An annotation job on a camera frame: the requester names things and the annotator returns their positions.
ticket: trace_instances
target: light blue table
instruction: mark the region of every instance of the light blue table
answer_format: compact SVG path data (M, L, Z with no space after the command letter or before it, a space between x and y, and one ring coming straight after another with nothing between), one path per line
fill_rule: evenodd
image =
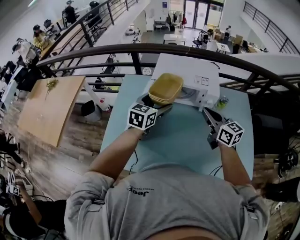
M142 94L150 76L126 75L106 128L101 150L111 144L125 129L128 109ZM222 110L227 118L240 123L245 133L237 146L237 152L250 178L253 175L253 130L248 96L246 93L220 88L220 95L227 96L229 103ZM136 148L137 172L149 165L177 163L188 166L199 174L209 174L221 165L219 148L212 150L207 142L210 131L202 113L195 107L175 103L172 110L157 119L155 126ZM126 170L135 163L133 154L125 166ZM223 178L220 170L217 176Z

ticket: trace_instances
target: railing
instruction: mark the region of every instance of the railing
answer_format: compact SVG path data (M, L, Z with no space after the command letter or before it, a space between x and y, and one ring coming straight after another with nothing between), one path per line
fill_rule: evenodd
M48 65L56 62L71 60L74 58L83 58L95 55L103 54L118 54L118 53L128 53L132 57L133 62L116 62L116 63L94 63L89 65L80 65L68 68L61 68L51 71ZM262 96L265 92L273 92L281 95L279 91L272 89L272 86L283 86L287 88L291 93L300 95L300 89L297 88L295 82L291 83L285 80L283 77L276 75L275 73L268 71L258 65L241 60L232 56L225 54L220 54L218 52L213 52L204 49L197 49L186 46L174 46L174 45L164 45L164 44L119 44L119 45L107 45L88 49L82 49L79 51L73 51L65 54L61 54L52 58L45 59L37 64L39 68L46 74L47 77L55 76L55 73L65 70L74 70L79 68L99 68L99 67L134 67L137 75L142 75L142 67L154 68L156 63L144 63L140 61L139 53L168 53L173 55L192 57L197 59L204 59L211 62L222 63L232 67L240 68L250 72L250 77L248 79L242 79L237 76L219 73L222 78L233 80L230 84L222 84L222 86L227 88L232 88L238 91L246 92L247 94ZM125 74L87 74L86 77L124 77ZM293 75L292 79L299 77L300 75ZM89 83L90 85L102 85L102 86L121 86L121 83ZM251 92L251 89L260 89L256 93ZM111 92L117 93L118 91L112 90L94 90L96 92Z
M265 14L253 7L251 4L245 2L244 10L253 21L262 27L264 32L270 36L276 46L279 48L280 53L300 54L296 46L291 42L286 34Z
M128 11L131 6L137 3L138 0L107 0L104 3L100 4L96 8L92 9L86 15L78 19L74 24L72 24L48 49L48 51L43 55L41 60L44 60L50 56L53 50L60 44L68 34L71 33L78 25L81 26L76 33L71 36L64 44L63 47L60 48L55 55L60 55L62 52L65 52L66 47L72 43L71 49L69 52L76 50L75 48L78 46L79 50L83 49L87 44L89 47L93 47L94 43L100 38L100 36L105 32L105 30L112 24L114 25L114 21L125 11ZM73 39L77 36L80 36L78 41L73 43ZM67 67L70 67L75 59L71 59L67 63ZM78 66L82 61L82 58L79 58L76 64L73 66ZM57 69L64 64L64 61L58 63L56 66Z

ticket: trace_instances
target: gray t-shirt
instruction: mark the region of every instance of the gray t-shirt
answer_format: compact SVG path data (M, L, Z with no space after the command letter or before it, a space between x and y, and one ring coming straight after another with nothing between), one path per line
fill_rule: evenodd
M200 227L223 240L259 240L266 232L267 207L250 185L234 187L178 165L113 183L96 172L83 176L67 201L71 240L143 240L178 226Z

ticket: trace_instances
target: small bottle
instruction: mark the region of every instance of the small bottle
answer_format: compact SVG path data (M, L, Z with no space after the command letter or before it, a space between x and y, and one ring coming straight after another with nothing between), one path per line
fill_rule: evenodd
M217 109L218 110L221 110L221 109L223 109L226 105L227 105L227 103L228 103L228 98L226 97L226 96L222 96L222 97L220 97L220 99L218 100L218 102L217 102Z

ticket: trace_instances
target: glass door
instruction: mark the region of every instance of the glass door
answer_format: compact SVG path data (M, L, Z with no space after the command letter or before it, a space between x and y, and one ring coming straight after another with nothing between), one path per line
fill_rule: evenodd
M206 13L207 13L207 3L198 2L197 3L197 17L195 20L195 28L196 29L203 29L206 19Z
M194 1L186 1L186 19L187 19L187 24L185 27L188 28L194 28L194 17L195 17L195 4L196 2Z

